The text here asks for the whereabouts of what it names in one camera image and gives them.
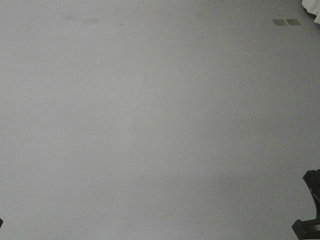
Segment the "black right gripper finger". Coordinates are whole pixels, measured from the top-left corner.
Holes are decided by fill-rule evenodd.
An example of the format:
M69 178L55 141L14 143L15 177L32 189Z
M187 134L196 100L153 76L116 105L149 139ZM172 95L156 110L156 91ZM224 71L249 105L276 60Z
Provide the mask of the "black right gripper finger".
M318 219L306 221L298 219L291 227L299 240L320 239L320 221Z
M320 214L320 170L308 170L303 176L311 196L313 198L316 215Z

